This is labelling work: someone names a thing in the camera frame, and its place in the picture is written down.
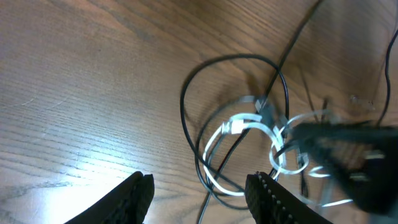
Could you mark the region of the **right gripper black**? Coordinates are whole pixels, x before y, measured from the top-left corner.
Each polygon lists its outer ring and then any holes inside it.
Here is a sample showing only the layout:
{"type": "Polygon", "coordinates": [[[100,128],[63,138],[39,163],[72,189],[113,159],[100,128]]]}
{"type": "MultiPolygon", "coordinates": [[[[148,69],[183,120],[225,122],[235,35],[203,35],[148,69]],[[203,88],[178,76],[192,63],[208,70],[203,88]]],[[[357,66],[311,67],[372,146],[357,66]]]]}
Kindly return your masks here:
{"type": "Polygon", "coordinates": [[[302,123],[292,143],[323,166],[368,213],[387,215],[397,200],[397,127],[302,123]]]}

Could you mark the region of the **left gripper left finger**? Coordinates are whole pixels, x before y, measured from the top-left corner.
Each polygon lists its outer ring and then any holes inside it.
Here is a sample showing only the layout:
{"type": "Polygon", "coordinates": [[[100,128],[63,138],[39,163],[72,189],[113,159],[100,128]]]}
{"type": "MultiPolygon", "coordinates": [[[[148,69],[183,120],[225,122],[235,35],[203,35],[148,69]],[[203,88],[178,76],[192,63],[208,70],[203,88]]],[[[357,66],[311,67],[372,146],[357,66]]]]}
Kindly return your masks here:
{"type": "Polygon", "coordinates": [[[153,175],[137,171],[68,223],[143,224],[154,192],[153,175]]]}

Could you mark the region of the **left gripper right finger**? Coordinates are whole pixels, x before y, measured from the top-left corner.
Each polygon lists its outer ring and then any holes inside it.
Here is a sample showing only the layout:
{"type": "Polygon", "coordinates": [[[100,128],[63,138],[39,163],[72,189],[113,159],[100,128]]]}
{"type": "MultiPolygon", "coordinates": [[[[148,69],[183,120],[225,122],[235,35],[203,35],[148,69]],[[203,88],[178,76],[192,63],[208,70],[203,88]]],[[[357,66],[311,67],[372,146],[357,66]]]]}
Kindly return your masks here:
{"type": "Polygon", "coordinates": [[[244,196],[257,224],[332,224],[264,172],[247,175],[244,196]]]}

